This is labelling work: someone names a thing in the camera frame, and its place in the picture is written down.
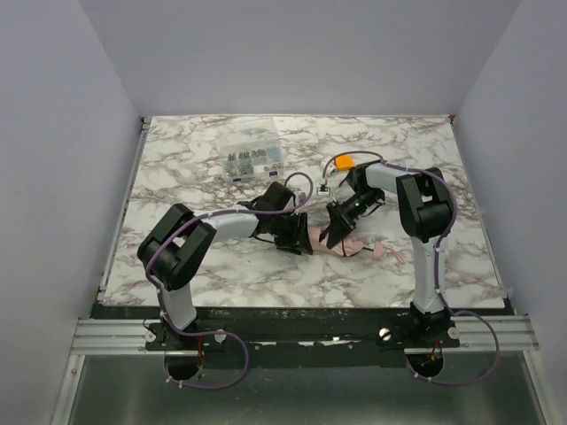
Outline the white orange small device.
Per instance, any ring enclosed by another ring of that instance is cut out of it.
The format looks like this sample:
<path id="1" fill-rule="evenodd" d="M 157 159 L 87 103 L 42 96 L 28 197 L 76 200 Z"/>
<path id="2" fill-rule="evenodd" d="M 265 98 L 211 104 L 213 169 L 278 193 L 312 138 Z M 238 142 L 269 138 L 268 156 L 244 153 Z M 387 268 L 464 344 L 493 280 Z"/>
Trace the white orange small device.
<path id="1" fill-rule="evenodd" d="M 353 157 L 349 153 L 340 154 L 331 158 L 328 163 L 323 167 L 323 176 L 332 175 L 335 173 L 348 172 L 355 167 Z"/>

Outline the aluminium frame rail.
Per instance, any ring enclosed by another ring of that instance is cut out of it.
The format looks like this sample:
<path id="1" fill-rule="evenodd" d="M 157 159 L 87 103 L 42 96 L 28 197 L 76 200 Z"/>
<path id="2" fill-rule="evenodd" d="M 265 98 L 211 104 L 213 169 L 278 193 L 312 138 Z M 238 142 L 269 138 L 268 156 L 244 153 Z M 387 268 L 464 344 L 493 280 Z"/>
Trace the aluminium frame rail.
<path id="1" fill-rule="evenodd" d="M 158 355 L 195 356 L 195 350 L 169 350 L 149 331 L 154 320 L 80 320 L 71 346 L 73 355 Z M 479 321 L 470 316 L 454 319 L 458 345 L 443 342 L 442 351 L 490 352 L 498 341 L 503 352 L 537 351 L 540 344 L 527 316 L 486 316 Z"/>

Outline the pink folding umbrella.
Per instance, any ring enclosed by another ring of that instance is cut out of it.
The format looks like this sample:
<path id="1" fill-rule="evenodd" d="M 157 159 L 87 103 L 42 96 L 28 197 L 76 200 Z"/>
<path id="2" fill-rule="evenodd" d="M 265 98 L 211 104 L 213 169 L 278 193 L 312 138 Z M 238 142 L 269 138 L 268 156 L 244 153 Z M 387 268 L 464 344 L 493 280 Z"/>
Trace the pink folding umbrella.
<path id="1" fill-rule="evenodd" d="M 362 251 L 369 251 L 372 254 L 372 259 L 374 260 L 380 261 L 384 257 L 391 255 L 396 259 L 399 265 L 404 265 L 406 263 L 406 260 L 400 253 L 381 242 L 376 242 L 372 247 L 369 247 L 366 246 L 362 240 L 353 236 L 347 236 L 334 247 L 328 248 L 326 245 L 328 237 L 325 236 L 322 240 L 320 240 L 320 236 L 322 235 L 321 228 L 309 226 L 307 231 L 311 247 L 313 251 L 316 252 L 326 253 L 341 258 L 351 258 Z"/>

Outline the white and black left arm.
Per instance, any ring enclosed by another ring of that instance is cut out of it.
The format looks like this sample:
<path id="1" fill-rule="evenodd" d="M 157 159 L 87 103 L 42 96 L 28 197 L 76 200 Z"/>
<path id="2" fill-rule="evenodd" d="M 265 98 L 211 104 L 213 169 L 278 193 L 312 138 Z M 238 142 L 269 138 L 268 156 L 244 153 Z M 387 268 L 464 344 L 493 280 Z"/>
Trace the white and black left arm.
<path id="1" fill-rule="evenodd" d="M 279 251 L 311 255 L 307 214 L 296 212 L 305 202 L 272 182 L 261 196 L 226 210 L 197 213 L 183 204 L 171 206 L 137 250 L 164 321 L 184 331 L 197 319 L 190 281 L 213 243 L 266 234 Z"/>

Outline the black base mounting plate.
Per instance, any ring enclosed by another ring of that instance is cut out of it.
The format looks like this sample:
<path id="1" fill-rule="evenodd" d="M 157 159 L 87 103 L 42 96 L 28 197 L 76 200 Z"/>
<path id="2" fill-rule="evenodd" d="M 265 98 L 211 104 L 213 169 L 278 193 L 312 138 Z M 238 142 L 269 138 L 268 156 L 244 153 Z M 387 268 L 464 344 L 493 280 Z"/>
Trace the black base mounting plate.
<path id="1" fill-rule="evenodd" d="M 156 307 L 95 305 L 93 320 L 154 320 L 148 329 L 169 350 L 195 356 L 166 356 L 208 368 L 404 367 L 406 354 L 437 356 L 442 343 L 457 346 L 448 316 L 423 324 L 406 308 L 199 307 L 182 335 L 159 318 Z"/>

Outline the clear plastic organizer box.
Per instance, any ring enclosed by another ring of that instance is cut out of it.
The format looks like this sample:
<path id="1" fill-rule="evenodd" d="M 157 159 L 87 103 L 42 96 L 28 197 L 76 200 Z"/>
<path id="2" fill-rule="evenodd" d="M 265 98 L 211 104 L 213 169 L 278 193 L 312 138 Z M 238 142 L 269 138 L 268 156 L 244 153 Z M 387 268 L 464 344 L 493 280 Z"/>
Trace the clear plastic organizer box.
<path id="1" fill-rule="evenodd" d="M 278 141 L 224 145 L 220 153 L 227 183 L 274 180 L 284 174 L 284 150 Z"/>

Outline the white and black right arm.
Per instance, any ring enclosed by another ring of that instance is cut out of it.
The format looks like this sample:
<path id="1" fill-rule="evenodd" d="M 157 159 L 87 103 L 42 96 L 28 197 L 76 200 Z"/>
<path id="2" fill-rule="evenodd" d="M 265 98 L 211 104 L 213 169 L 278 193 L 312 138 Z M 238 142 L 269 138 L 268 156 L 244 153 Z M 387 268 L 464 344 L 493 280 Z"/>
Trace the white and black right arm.
<path id="1" fill-rule="evenodd" d="M 457 203 L 442 172 L 403 168 L 383 160 L 355 166 L 346 177 L 353 195 L 327 205 L 329 226 L 320 241 L 331 249 L 354 231 L 357 220 L 385 200 L 385 192 L 397 196 L 400 224 L 410 237 L 414 253 L 415 290 L 410 312 L 423 324 L 448 316 L 444 304 L 445 238 L 457 215 Z"/>

